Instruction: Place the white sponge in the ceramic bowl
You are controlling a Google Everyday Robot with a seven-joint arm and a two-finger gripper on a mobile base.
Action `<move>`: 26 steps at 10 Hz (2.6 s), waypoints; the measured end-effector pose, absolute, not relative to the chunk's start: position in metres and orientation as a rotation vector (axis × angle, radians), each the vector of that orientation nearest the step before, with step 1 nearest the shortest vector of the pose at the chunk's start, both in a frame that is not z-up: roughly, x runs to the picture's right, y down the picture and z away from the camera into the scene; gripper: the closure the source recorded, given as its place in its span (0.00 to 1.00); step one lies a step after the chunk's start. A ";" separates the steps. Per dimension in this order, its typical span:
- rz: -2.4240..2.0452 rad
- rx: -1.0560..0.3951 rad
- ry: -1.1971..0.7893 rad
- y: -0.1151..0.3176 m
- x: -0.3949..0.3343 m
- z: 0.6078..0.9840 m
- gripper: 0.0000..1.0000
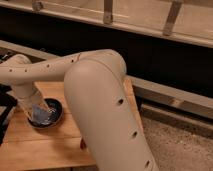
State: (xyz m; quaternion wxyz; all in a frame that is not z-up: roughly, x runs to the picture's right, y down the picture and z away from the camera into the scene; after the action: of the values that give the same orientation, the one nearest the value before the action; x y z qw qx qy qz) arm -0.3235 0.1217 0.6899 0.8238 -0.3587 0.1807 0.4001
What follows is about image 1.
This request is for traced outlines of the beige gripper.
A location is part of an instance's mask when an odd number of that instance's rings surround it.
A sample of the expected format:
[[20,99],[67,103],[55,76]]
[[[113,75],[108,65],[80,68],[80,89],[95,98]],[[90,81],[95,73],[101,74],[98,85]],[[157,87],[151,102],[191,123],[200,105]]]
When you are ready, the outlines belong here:
[[33,82],[12,85],[11,88],[26,115],[33,113],[33,106],[41,107],[42,109],[48,108],[42,93]]

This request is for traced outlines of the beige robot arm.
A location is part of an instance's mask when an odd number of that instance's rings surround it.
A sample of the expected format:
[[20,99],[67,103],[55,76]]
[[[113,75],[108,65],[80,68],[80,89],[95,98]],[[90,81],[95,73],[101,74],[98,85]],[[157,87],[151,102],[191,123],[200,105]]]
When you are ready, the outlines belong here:
[[71,54],[33,63],[16,54],[0,64],[0,84],[16,94],[28,122],[56,123],[62,105],[46,99],[37,81],[62,81],[66,103],[100,171],[159,171],[124,90],[126,63],[114,50]]

